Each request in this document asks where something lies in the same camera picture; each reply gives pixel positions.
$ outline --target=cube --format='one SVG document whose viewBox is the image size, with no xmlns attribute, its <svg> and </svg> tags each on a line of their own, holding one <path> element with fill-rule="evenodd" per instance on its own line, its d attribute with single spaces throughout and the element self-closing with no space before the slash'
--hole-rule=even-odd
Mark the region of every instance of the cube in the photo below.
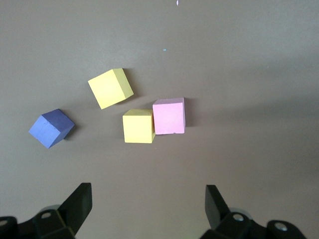
<svg viewBox="0 0 319 239">
<path fill-rule="evenodd" d="M 101 109 L 134 94 L 122 68 L 112 69 L 88 82 Z"/>
<path fill-rule="evenodd" d="M 74 123 L 60 110 L 42 114 L 29 130 L 29 133 L 50 148 L 66 137 Z"/>
<path fill-rule="evenodd" d="M 157 100 L 153 112 L 156 134 L 185 133 L 184 98 Z"/>
<path fill-rule="evenodd" d="M 132 109 L 123 115 L 125 143 L 152 143 L 155 137 L 153 110 Z"/>
</svg>

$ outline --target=block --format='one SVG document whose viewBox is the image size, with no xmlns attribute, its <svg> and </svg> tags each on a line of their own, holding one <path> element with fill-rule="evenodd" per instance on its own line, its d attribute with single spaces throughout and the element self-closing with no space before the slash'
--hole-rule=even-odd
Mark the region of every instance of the block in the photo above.
<svg viewBox="0 0 319 239">
<path fill-rule="evenodd" d="M 132 109 L 123 115 L 125 143 L 152 143 L 155 137 L 153 110 Z"/>
<path fill-rule="evenodd" d="M 50 148 L 64 139 L 74 125 L 60 109 L 56 109 L 42 114 L 33 124 L 29 133 L 46 148 Z"/>
<path fill-rule="evenodd" d="M 88 82 L 101 109 L 134 94 L 122 68 L 107 71 Z"/>
<path fill-rule="evenodd" d="M 185 133 L 184 98 L 157 100 L 153 112 L 156 134 Z"/>
</svg>

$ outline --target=yellow block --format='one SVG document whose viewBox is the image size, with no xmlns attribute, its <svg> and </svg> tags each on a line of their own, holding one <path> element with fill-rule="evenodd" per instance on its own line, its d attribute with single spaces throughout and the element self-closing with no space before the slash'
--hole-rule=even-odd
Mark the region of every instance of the yellow block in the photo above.
<svg viewBox="0 0 319 239">
<path fill-rule="evenodd" d="M 125 143 L 152 143 L 155 137 L 153 110 L 132 109 L 123 115 Z"/>
<path fill-rule="evenodd" d="M 101 109 L 121 102 L 134 94 L 122 68 L 112 69 L 88 82 Z"/>
</svg>

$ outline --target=gray surface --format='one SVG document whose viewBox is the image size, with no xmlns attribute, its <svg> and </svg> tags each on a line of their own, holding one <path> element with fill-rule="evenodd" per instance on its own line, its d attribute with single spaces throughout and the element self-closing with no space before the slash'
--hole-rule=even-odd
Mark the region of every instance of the gray surface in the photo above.
<svg viewBox="0 0 319 239">
<path fill-rule="evenodd" d="M 19 222 L 92 182 L 77 238 L 197 239 L 206 184 L 260 224 L 319 228 L 319 1 L 0 1 L 0 214 Z M 87 83 L 125 68 L 100 110 Z M 122 115 L 186 97 L 186 133 L 125 144 Z M 46 149 L 29 128 L 77 124 Z"/>
</svg>

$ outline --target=cube face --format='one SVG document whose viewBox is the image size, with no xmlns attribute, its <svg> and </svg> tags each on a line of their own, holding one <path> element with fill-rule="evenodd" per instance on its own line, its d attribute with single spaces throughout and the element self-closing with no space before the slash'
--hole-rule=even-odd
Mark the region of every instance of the cube face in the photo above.
<svg viewBox="0 0 319 239">
<path fill-rule="evenodd" d="M 125 143 L 152 143 L 155 137 L 153 110 L 132 109 L 123 115 Z"/>
<path fill-rule="evenodd" d="M 134 93 L 122 68 L 112 69 L 88 81 L 101 109 L 121 102 Z"/>
<path fill-rule="evenodd" d="M 74 123 L 59 109 L 41 115 L 29 133 L 46 148 L 60 142 L 74 127 Z"/>
<path fill-rule="evenodd" d="M 185 133 L 184 98 L 157 100 L 153 112 L 156 134 Z"/>
</svg>

